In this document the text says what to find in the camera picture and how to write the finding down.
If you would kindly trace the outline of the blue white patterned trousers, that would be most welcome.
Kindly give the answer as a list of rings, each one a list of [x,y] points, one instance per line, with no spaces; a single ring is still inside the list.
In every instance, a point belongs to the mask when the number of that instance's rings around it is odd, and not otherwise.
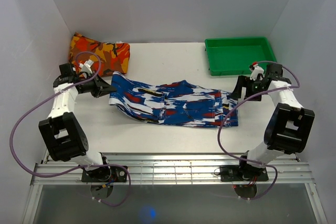
[[[238,126],[238,112],[228,112],[237,105],[230,93],[207,89],[186,80],[158,86],[138,82],[114,72],[109,105],[141,122],[214,128]]]

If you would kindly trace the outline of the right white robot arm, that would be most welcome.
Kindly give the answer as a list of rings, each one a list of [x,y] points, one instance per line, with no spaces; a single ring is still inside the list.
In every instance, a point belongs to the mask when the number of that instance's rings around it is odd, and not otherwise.
[[[246,89],[245,98],[261,101],[261,96],[271,97],[275,110],[264,132],[263,141],[241,156],[238,166],[229,170],[242,180],[257,179],[266,175],[266,165],[283,155],[301,153],[313,125],[315,113],[304,108],[296,99],[295,86],[283,76],[281,64],[268,62],[263,69],[257,63],[250,67],[251,75],[239,76],[231,97],[240,98]]]

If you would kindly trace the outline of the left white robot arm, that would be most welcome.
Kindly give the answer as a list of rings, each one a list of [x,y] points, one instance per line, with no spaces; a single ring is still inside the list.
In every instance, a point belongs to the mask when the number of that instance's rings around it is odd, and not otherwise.
[[[75,117],[76,98],[90,93],[99,98],[116,92],[116,88],[105,82],[91,69],[92,60],[80,64],[80,72],[75,66],[65,63],[59,66],[60,76],[53,82],[55,98],[47,119],[38,124],[42,138],[54,161],[73,161],[92,179],[100,182],[112,177],[106,157],[90,150],[87,137]]]

